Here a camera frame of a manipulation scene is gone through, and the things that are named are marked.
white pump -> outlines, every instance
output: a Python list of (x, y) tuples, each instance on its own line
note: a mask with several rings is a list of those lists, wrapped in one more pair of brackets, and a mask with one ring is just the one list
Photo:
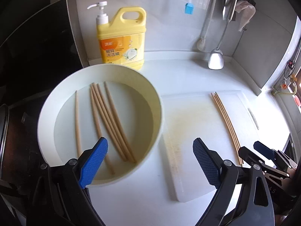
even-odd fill
[(107, 4), (108, 4), (107, 1), (103, 1), (103, 2), (98, 2), (96, 4), (93, 4), (93, 5), (90, 5), (89, 7), (87, 7), (87, 9), (90, 9), (92, 7), (99, 7), (100, 14), (98, 14), (97, 18), (96, 18), (97, 25), (103, 25), (103, 24), (107, 24), (109, 22), (109, 17), (103, 11), (104, 6), (106, 6)]

countertop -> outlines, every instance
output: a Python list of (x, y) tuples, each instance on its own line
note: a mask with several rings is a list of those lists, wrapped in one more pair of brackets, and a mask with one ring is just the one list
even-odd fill
[[(149, 60), (140, 72), (161, 96), (241, 90), (260, 127), (260, 141), (269, 148), (283, 149), (290, 131), (275, 98), (269, 93), (257, 97), (234, 73), (230, 63), (225, 63), (222, 70), (210, 70), (201, 60)], [(178, 202), (162, 142), (132, 175), (116, 184), (89, 188), (89, 191), (95, 210), (107, 226), (195, 225), (215, 193), (212, 191), (186, 203)], [(235, 207), (239, 191), (237, 185), (228, 211)]]

hanging towel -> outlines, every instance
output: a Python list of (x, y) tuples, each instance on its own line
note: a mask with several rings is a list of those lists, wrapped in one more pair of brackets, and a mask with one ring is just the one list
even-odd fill
[(237, 1), (235, 11), (240, 13), (243, 11), (241, 20), (240, 20), (240, 25), (239, 25), (239, 30), (242, 31), (243, 27), (250, 22), (250, 19), (254, 16), (256, 9), (253, 5), (248, 3), (247, 1)]

silicone brush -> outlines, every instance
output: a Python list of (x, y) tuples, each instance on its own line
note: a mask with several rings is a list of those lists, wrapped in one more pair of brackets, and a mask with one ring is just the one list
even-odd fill
[(187, 14), (193, 14), (193, 4), (192, 4), (192, 0), (188, 0), (188, 3), (186, 3), (185, 5), (185, 13)]

wooden chopstick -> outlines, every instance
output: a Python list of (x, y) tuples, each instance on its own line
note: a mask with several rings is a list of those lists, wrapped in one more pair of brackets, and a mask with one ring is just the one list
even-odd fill
[(106, 116), (105, 116), (105, 114), (104, 114), (104, 112), (103, 112), (103, 110), (102, 110), (102, 108), (101, 108), (101, 106), (100, 106), (100, 103), (99, 103), (98, 98), (97, 98), (97, 93), (96, 93), (95, 89), (93, 88), (93, 85), (91, 86), (91, 90), (92, 90), (92, 93), (93, 93), (93, 97), (94, 97), (94, 100), (95, 100), (97, 109), (98, 109), (98, 111), (99, 111), (99, 113), (100, 113), (100, 116), (101, 116), (101, 118), (102, 118), (102, 120), (103, 120), (103, 122), (104, 122), (104, 124), (105, 124), (105, 126), (106, 126), (106, 129), (108, 130), (108, 133), (109, 133), (109, 135), (110, 135), (110, 137), (111, 137), (111, 139), (112, 139), (112, 141), (113, 141), (113, 144), (114, 144), (114, 146), (115, 146), (115, 149), (117, 150), (117, 152), (118, 152), (118, 154), (120, 155), (120, 157), (122, 158), (122, 160), (123, 160), (123, 161), (126, 161), (127, 158), (126, 158), (126, 156), (124, 155), (123, 150), (121, 149), (120, 144), (119, 144), (119, 142), (117, 141), (115, 135), (113, 134), (113, 131), (112, 131), (112, 129), (111, 129), (111, 127), (110, 127), (110, 125), (109, 125), (107, 119), (106, 119)]
[(226, 117), (227, 117), (227, 119), (228, 119), (228, 121), (229, 121), (229, 123), (230, 123), (230, 127), (231, 127), (231, 130), (232, 130), (233, 134), (234, 134), (234, 138), (236, 139), (237, 148), (238, 148), (238, 150), (239, 150), (239, 149), (240, 149), (240, 143), (239, 143), (237, 134), (236, 134), (236, 132), (235, 132), (235, 130), (234, 130), (232, 121), (230, 120), (230, 117), (229, 117), (229, 115), (228, 115), (228, 113), (227, 113), (227, 111), (226, 111), (226, 109), (225, 109), (225, 106), (223, 105), (222, 100), (220, 99), (220, 97), (219, 97), (219, 95), (217, 94), (217, 92), (215, 92), (215, 95), (216, 95), (217, 100), (219, 101), (219, 103), (220, 103), (222, 109), (224, 110), (224, 113), (225, 113), (225, 115), (226, 115)]
[(120, 119), (119, 119), (118, 114), (117, 114), (117, 110), (116, 110), (116, 108), (115, 108), (115, 105), (114, 105), (112, 96), (111, 96), (111, 94), (110, 94), (110, 91), (109, 91), (109, 89), (108, 89), (108, 86), (107, 86), (106, 82), (104, 82), (104, 88), (105, 88), (105, 90), (106, 90), (106, 94), (107, 94), (108, 100), (109, 100), (109, 105), (110, 105), (111, 110), (112, 110), (112, 113), (113, 113), (113, 115), (114, 115), (114, 119), (115, 119), (115, 121), (116, 121), (116, 124), (117, 124), (117, 126), (118, 126), (118, 128), (119, 128), (119, 130), (120, 130), (121, 136), (122, 136), (122, 138), (123, 138), (123, 140), (124, 140), (124, 142), (125, 142), (125, 144), (126, 144), (128, 150), (129, 150), (129, 152), (130, 152), (130, 155), (131, 155), (133, 161), (136, 163), (137, 160), (135, 159), (135, 156), (134, 156), (134, 154), (133, 154), (133, 150), (131, 149), (131, 147), (130, 147), (130, 145), (129, 145), (129, 143), (128, 143), (128, 139), (126, 138), (126, 135), (125, 135), (124, 130), (123, 130), (123, 128), (122, 128)]
[[(234, 147), (235, 147), (235, 150), (236, 150), (236, 153), (237, 153), (237, 156), (238, 156), (238, 146), (237, 146), (237, 143), (236, 143), (236, 139), (235, 139), (235, 137), (234, 137), (234, 133), (233, 133), (232, 130), (231, 130), (230, 123), (228, 122), (228, 120), (227, 120), (227, 118), (226, 118), (226, 113), (224, 113), (224, 110), (222, 109), (222, 106), (220, 105), (220, 103), (219, 103), (219, 101), (218, 101), (218, 99), (217, 99), (217, 96), (213, 95), (212, 93), (211, 93), (211, 95), (212, 95), (214, 101), (216, 102), (216, 105), (218, 106), (220, 112), (222, 113), (222, 116), (223, 116), (224, 121), (225, 121), (225, 123), (226, 123), (226, 125), (227, 125), (227, 127), (228, 127), (228, 132), (230, 133), (232, 142), (233, 142), (233, 144), (234, 144)], [(241, 164), (242, 160), (241, 160), (241, 158), (240, 158), (239, 156), (238, 156), (238, 161), (239, 161), (239, 163)]]
[[(97, 137), (100, 139), (102, 135), (101, 135), (100, 125), (99, 125), (99, 121), (98, 121), (98, 117), (97, 117), (96, 103), (95, 103), (93, 92), (92, 92), (91, 88), (90, 88), (90, 98), (91, 98), (92, 114), (93, 114), (96, 132), (97, 132)], [(104, 157), (104, 162), (106, 163), (106, 166), (109, 169), (109, 171), (111, 172), (111, 174), (114, 175), (115, 174), (114, 167), (111, 163), (111, 160), (110, 160), (108, 154), (106, 154), (106, 156)]]
[(79, 130), (79, 107), (78, 107), (78, 94), (75, 91), (75, 140), (77, 156), (80, 157), (82, 154), (81, 141), (80, 141), (80, 130)]
[(100, 102), (100, 105), (101, 107), (103, 108), (103, 111), (107, 117), (107, 120), (109, 121), (109, 124), (111, 125), (112, 129), (114, 129), (114, 131), (116, 132), (117, 134), (117, 138), (119, 140), (119, 143), (121, 144), (121, 148), (123, 149), (124, 151), (124, 154), (125, 156), (133, 163), (135, 163), (135, 160), (134, 158), (131, 156), (131, 153), (127, 147), (127, 145), (125, 144), (125, 141), (124, 139), (122, 138), (122, 135), (120, 133), (120, 130), (118, 129), (118, 126), (115, 122), (115, 119), (112, 115), (112, 113), (109, 111), (109, 108), (107, 107), (106, 105), (106, 102), (104, 101), (104, 98), (103, 98), (103, 94), (101, 92), (101, 89), (100, 89), (100, 86), (99, 84), (97, 84), (97, 89), (98, 89), (98, 93), (99, 93), (99, 102)]

